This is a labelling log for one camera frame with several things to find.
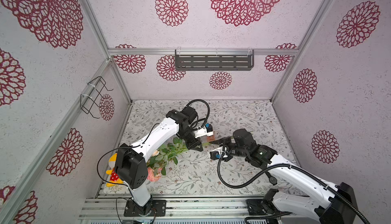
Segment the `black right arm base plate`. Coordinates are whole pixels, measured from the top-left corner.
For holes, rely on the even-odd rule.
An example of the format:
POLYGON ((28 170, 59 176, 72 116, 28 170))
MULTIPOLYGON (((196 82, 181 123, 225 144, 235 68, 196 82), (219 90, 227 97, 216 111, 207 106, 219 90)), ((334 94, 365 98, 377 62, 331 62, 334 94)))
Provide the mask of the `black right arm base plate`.
POLYGON ((247 199, 247 210, 250 216, 283 216, 290 212, 279 211, 272 201, 265 199, 247 199))

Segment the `pink artificial rose stem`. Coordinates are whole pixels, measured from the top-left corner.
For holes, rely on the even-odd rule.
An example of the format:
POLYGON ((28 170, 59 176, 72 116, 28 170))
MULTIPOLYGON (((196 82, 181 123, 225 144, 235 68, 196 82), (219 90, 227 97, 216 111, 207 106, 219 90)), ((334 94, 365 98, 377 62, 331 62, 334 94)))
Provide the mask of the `pink artificial rose stem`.
POLYGON ((165 176, 167 162, 163 156, 153 156, 147 162, 148 177, 151 182, 158 181, 162 176, 165 176))

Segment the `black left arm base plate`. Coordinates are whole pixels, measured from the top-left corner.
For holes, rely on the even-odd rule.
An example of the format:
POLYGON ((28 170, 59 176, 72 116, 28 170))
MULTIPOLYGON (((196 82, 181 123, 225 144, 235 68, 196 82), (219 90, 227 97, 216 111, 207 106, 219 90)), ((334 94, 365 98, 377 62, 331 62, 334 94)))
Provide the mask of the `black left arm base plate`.
POLYGON ((150 199, 144 206, 129 200, 126 203, 124 217, 162 217, 166 215, 167 201, 150 199))

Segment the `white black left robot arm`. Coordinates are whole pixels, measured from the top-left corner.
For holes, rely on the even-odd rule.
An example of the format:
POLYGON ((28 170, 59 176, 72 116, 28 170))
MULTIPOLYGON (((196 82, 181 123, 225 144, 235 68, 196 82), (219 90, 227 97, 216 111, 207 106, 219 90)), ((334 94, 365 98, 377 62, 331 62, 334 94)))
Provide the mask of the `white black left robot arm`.
POLYGON ((177 135, 184 140, 186 148, 201 152, 202 143, 191 128, 197 118, 194 108, 186 106, 182 111, 171 110, 166 117, 142 139, 132 145, 122 144, 117 151, 114 172, 124 182, 133 202, 145 207, 151 200, 145 181, 148 177, 147 161, 170 137, 177 135))

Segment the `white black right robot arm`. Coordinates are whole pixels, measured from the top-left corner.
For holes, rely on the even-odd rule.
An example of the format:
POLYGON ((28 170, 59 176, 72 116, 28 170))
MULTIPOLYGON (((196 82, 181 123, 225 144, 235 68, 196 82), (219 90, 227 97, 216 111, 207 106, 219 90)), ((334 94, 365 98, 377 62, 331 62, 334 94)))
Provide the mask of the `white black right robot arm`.
POLYGON ((277 178, 282 178, 305 193, 305 196, 291 195, 272 188, 261 199, 247 200, 249 217, 245 218, 246 223, 297 214, 321 224, 352 224, 358 216, 354 190, 350 185, 344 182, 336 185, 314 176, 276 150, 257 144, 246 129, 236 130, 233 136, 215 140, 213 144, 219 147, 210 152, 210 158, 218 164, 238 156, 261 169, 246 183, 231 185, 222 180, 224 185, 240 189, 266 175, 272 185, 277 184, 277 178))

